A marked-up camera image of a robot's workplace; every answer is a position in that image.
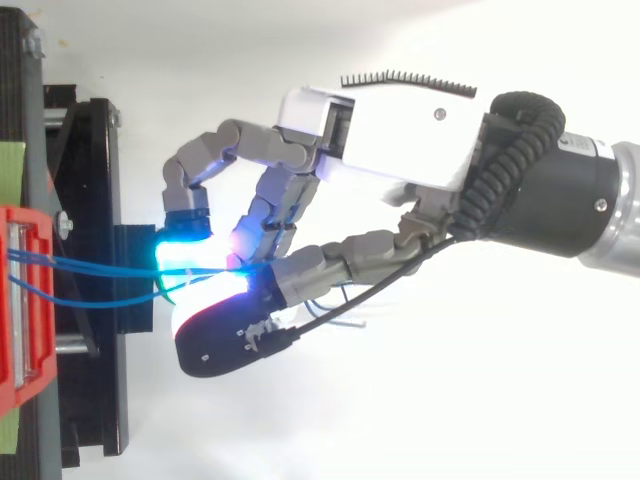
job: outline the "blue wire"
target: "blue wire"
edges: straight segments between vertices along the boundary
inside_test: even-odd
[[[248,266],[237,268],[237,269],[180,268],[180,269],[172,269],[172,270],[144,270],[144,269],[138,269],[138,268],[114,267],[111,265],[101,265],[97,263],[84,262],[81,260],[74,260],[71,258],[64,258],[64,257],[48,257],[47,255],[27,252],[23,250],[8,249],[8,252],[12,260],[15,259],[22,263],[28,264],[30,263],[29,260],[31,259],[31,263],[35,265],[50,266],[53,268],[60,268],[60,269],[63,269],[62,266],[64,265],[64,266],[74,267],[76,269],[78,268],[83,269],[83,271],[72,270],[72,271],[76,271],[77,273],[84,273],[86,275],[96,275],[96,276],[112,276],[112,277],[120,276],[120,277],[155,278],[160,275],[188,275],[188,274],[210,275],[210,274],[216,274],[216,273],[221,273],[226,271],[246,272],[248,270],[253,270],[253,269],[262,267],[264,265],[263,263],[256,263],[253,265],[248,265]],[[102,273],[109,272],[111,275],[98,275],[97,273],[89,273],[89,272],[98,272],[98,271],[101,271]]]
[[[41,267],[50,267],[50,268],[55,268],[57,270],[64,270],[64,271],[67,271],[67,272],[80,273],[80,274],[83,274],[83,275],[91,275],[91,276],[94,276],[94,277],[156,278],[156,277],[158,277],[160,275],[164,275],[163,271],[152,271],[152,270],[147,270],[144,275],[142,274],[142,272],[139,273],[139,274],[135,274],[135,275],[131,274],[131,273],[124,273],[124,272],[117,273],[117,272],[111,272],[111,271],[104,271],[102,269],[90,269],[90,268],[78,267],[78,266],[74,266],[74,265],[66,265],[64,263],[44,261],[44,260],[40,260],[40,259],[30,260],[28,258],[16,256],[16,255],[13,255],[13,254],[9,254],[9,260],[15,261],[15,262],[24,263],[26,265],[37,265],[37,266],[41,266]],[[188,275],[189,273],[191,273],[192,275],[215,275],[217,273],[221,273],[221,272],[224,272],[226,270],[224,270],[224,269],[212,269],[212,268],[193,268],[193,269],[190,269],[189,272],[187,272],[186,269],[181,269],[181,270],[179,270],[180,273],[175,273],[178,270],[176,270],[176,271],[174,271],[174,270],[164,270],[164,271],[171,272],[170,275]]]
[[[201,282],[201,281],[206,280],[208,278],[211,278],[211,276],[196,278],[193,282],[191,282],[191,284],[193,285],[194,283]],[[183,288],[183,287],[187,286],[187,283],[185,282],[185,283],[181,283],[180,285],[176,285],[175,287],[168,288],[166,290],[160,290],[158,292],[151,293],[149,295],[142,295],[140,297],[128,298],[126,300],[114,300],[114,301],[110,301],[110,302],[81,302],[81,301],[66,300],[66,299],[63,299],[63,298],[57,298],[57,297],[51,296],[51,295],[43,292],[42,290],[37,289],[33,285],[29,285],[28,283],[23,282],[22,280],[14,277],[13,275],[9,275],[9,280],[11,280],[16,285],[19,285],[20,287],[24,288],[25,290],[28,290],[29,292],[31,292],[31,293],[33,293],[35,295],[38,295],[39,297],[44,298],[45,300],[48,300],[49,302],[55,303],[56,305],[61,305],[63,307],[74,307],[74,308],[120,308],[120,307],[129,307],[131,305],[137,305],[139,303],[148,302],[150,300],[153,300],[156,297],[160,297],[160,296],[162,296],[162,295],[164,295],[166,293],[170,293],[170,292],[173,292],[174,290],[178,290],[180,288]]]

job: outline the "white background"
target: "white background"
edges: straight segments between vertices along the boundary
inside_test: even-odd
[[[487,107],[532,90],[564,108],[569,131],[640,141],[636,2],[9,3],[47,33],[47,82],[122,110],[128,223],[163,221],[161,168],[181,144],[226,118],[271,125],[289,88],[335,87],[346,73],[471,83]],[[211,182],[218,231],[259,174],[237,165]],[[325,187],[296,247],[393,228],[400,213]],[[365,330],[326,327],[211,380],[181,373],[158,301],[154,333],[127,339],[128,449],[85,449],[64,476],[638,479],[639,286],[577,261],[457,246],[362,311]]]

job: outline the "bolt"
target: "bolt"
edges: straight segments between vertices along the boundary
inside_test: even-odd
[[[433,112],[433,116],[436,120],[441,122],[445,118],[447,118],[447,111],[444,108],[436,108],[436,111]]]
[[[111,123],[113,128],[122,127],[122,113],[120,113],[120,110],[111,110],[111,113],[109,114],[109,123]]]
[[[24,39],[24,49],[36,60],[41,60],[46,56],[44,54],[42,30],[32,28],[27,32],[27,36]]]
[[[73,230],[73,220],[69,220],[67,212],[62,210],[56,216],[56,226],[60,239],[66,240],[69,238],[69,232]]]
[[[596,209],[596,212],[606,212],[608,208],[607,201],[604,198],[600,198],[596,200],[596,203],[593,205],[593,208]]]

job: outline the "metal rod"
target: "metal rod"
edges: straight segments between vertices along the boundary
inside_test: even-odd
[[[20,225],[16,223],[9,224],[9,248],[20,248]],[[23,279],[19,262],[9,262],[9,273],[16,278]],[[25,380],[24,339],[22,338],[22,289],[12,282],[9,286],[9,291],[11,331],[13,336],[13,378],[15,387],[20,388],[24,385]]]
[[[67,114],[66,108],[47,108],[44,111],[44,126],[45,128],[60,128],[62,122]]]
[[[60,335],[56,335],[56,353],[58,355],[87,352],[87,344],[81,334],[62,333]]]

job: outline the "black cable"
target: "black cable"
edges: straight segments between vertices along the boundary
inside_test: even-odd
[[[540,160],[564,132],[562,110],[546,97],[530,92],[498,95],[491,113],[508,118],[522,132],[506,148],[482,165],[462,192],[460,209],[453,215],[449,233],[458,241],[486,234],[487,222],[502,209],[507,194],[520,185],[526,171]]]
[[[407,273],[409,273],[414,268],[419,267],[420,264],[422,262],[424,262],[425,260],[430,259],[436,253],[439,253],[439,252],[443,251],[445,248],[448,248],[451,245],[454,245],[455,243],[457,243],[457,240],[455,238],[449,238],[447,240],[444,240],[444,241],[438,243],[437,245],[434,245],[433,247],[428,248],[427,250],[425,250],[422,253],[422,255],[418,255],[414,259],[409,260],[404,265],[402,265],[400,268],[398,268],[395,272],[393,272],[390,275],[386,276],[384,279],[382,279],[380,282],[376,283],[374,286],[372,286],[371,288],[369,288],[365,292],[362,292],[360,295],[352,298],[348,302],[343,303],[339,307],[334,308],[330,312],[327,312],[327,313],[325,313],[323,315],[320,315],[318,318],[315,318],[314,320],[310,321],[309,323],[306,323],[305,325],[302,325],[301,327],[295,328],[295,334],[294,334],[294,332],[290,332],[290,333],[294,334],[296,337],[299,337],[300,335],[304,335],[305,333],[308,333],[311,330],[314,330],[314,329],[324,325],[325,323],[330,322],[331,320],[333,320],[336,317],[339,317],[343,313],[347,313],[352,308],[357,307],[361,303],[369,300],[371,297],[373,297],[374,295],[380,293],[382,290],[387,288],[389,285],[391,285],[395,281],[397,281],[397,280],[401,279],[402,277],[404,277]]]

